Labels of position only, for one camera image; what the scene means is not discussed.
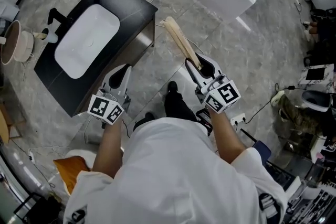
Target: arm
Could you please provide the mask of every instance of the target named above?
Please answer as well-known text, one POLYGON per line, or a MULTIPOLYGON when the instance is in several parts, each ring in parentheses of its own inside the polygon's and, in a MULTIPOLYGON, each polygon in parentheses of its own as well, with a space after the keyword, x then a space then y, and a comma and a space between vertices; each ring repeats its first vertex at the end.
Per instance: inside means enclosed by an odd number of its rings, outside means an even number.
POLYGON ((122 164, 120 146, 121 119, 118 119, 114 125, 106 125, 92 171, 114 178, 122 164))
POLYGON ((233 130, 230 121, 223 112, 217 114, 208 108, 214 129, 215 140, 220 157, 227 163, 232 163, 246 148, 233 130))

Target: gray tile floor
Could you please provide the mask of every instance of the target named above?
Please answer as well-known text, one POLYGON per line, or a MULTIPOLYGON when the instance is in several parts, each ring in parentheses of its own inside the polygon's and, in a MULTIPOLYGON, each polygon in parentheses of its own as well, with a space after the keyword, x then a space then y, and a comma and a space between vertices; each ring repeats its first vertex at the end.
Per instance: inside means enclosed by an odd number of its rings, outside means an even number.
MULTIPOLYGON (((308 4, 300 1, 302 20, 307 20, 308 4)), ((39 31, 46 26, 51 8, 55 7, 61 13, 68 14, 78 2, 79 0, 23 0, 18 19, 25 28, 39 31)), ((244 112, 247 119, 250 119, 273 95, 276 82, 280 87, 296 85, 300 77, 308 45, 294 2, 295 0, 258 0, 240 16, 247 27, 237 20, 223 22, 196 0, 154 0, 153 4, 159 8, 157 23, 167 16, 174 17, 187 38, 197 43, 205 55, 215 59, 235 81, 242 99, 227 111, 228 116, 244 112)), ((52 25, 53 29, 57 27, 56 23, 52 25)), ((36 57, 43 45, 43 42, 35 40, 36 57)), ((56 186, 53 190, 66 203, 68 196, 53 165, 53 159, 62 158, 70 148, 95 150, 102 135, 101 124, 95 119, 90 120, 86 113, 70 118, 39 81, 33 71, 34 65, 34 61, 26 64, 24 77, 21 64, 13 62, 4 66, 9 86, 3 99, 9 100, 9 103, 17 99, 27 125, 20 130, 23 138, 15 141, 17 145, 10 142, 2 148, 2 152, 30 190, 49 192, 47 179, 56 186), (84 144, 84 131, 89 144, 84 144), (24 152, 27 153, 29 148, 54 145, 65 147, 33 150, 37 168, 42 175, 29 162, 24 152), (28 167, 41 182, 41 186, 37 186, 27 176, 23 166, 28 167)), ((181 52, 165 30, 157 26, 155 46, 146 52, 133 69, 133 79, 129 85, 132 103, 128 114, 124 115, 129 134, 145 112, 153 111, 157 116, 165 116, 163 100, 166 85, 171 80, 177 82, 185 102, 193 111, 202 107, 193 93, 195 85, 184 67, 181 52)), ((270 106, 251 123, 239 127, 266 143, 272 150, 272 158, 281 150, 277 133, 283 135, 290 128, 279 122, 277 111, 270 106)), ((123 147, 128 141, 126 133, 124 128, 123 147)), ((251 141, 241 132, 238 134, 248 146, 251 145, 251 141)))

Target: black and white marker cube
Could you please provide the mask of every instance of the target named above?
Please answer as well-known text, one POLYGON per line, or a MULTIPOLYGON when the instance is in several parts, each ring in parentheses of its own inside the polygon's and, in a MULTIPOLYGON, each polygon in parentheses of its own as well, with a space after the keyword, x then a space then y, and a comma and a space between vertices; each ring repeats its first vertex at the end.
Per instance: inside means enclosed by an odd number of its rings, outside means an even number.
POLYGON ((221 84, 218 88, 208 92, 204 102, 210 106, 217 113, 221 113, 231 105, 233 105, 238 99, 240 99, 238 89, 230 80, 225 84, 221 84))
POLYGON ((90 115, 110 125, 116 122, 123 111, 118 102, 97 95, 92 95, 88 109, 90 115))

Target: orange cloth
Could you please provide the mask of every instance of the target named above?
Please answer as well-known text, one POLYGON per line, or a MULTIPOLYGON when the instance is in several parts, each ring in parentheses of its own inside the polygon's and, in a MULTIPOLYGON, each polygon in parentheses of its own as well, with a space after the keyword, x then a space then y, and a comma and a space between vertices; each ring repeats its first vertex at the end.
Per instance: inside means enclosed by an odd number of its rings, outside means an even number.
POLYGON ((76 185, 78 174, 81 171, 90 171, 86 166, 85 160, 80 156, 73 156, 67 159, 56 159, 54 160, 54 164, 56 165, 61 178, 67 185, 70 194, 76 185))

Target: screen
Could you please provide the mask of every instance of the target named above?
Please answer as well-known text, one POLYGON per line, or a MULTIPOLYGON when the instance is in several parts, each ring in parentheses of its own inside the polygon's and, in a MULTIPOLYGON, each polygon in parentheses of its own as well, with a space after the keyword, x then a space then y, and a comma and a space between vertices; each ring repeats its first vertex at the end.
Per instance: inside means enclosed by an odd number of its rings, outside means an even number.
POLYGON ((309 69, 306 80, 321 80, 324 78, 325 68, 309 69))

